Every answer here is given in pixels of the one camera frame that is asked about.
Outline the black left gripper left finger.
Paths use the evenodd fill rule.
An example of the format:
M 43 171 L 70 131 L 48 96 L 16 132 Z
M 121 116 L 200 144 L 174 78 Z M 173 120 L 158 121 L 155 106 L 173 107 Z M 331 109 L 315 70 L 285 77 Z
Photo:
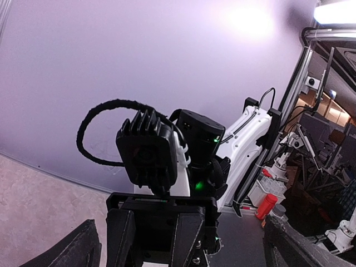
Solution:
M 99 266 L 101 249 L 95 221 L 87 219 L 53 247 L 22 266 Z

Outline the white pill bottle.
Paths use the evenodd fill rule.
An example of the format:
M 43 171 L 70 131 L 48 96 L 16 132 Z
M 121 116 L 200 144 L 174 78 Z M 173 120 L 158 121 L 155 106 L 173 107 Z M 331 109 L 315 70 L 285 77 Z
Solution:
M 169 267 L 168 264 L 162 263 L 152 263 L 152 262 L 145 262 L 143 263 L 142 267 Z

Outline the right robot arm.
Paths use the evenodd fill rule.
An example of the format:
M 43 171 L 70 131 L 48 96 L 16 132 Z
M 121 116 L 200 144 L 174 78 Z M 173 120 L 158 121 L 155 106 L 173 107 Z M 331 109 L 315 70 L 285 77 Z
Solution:
M 188 110 L 170 117 L 130 100 L 103 109 L 136 111 L 116 135 L 132 194 L 107 199 L 107 265 L 207 266 L 217 253 L 218 218 L 276 139 L 281 113 L 247 99 L 229 128 Z

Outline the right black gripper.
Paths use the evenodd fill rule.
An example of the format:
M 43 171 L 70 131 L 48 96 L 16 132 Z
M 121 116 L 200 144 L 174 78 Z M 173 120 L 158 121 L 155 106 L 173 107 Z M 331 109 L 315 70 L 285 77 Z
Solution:
M 107 201 L 106 266 L 208 266 L 221 249 L 212 197 L 124 194 Z

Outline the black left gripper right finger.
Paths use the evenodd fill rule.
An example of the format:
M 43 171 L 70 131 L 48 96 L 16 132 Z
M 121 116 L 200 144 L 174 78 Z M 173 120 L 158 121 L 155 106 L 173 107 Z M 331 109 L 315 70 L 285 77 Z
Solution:
M 263 246 L 266 266 L 353 266 L 270 215 L 265 218 Z

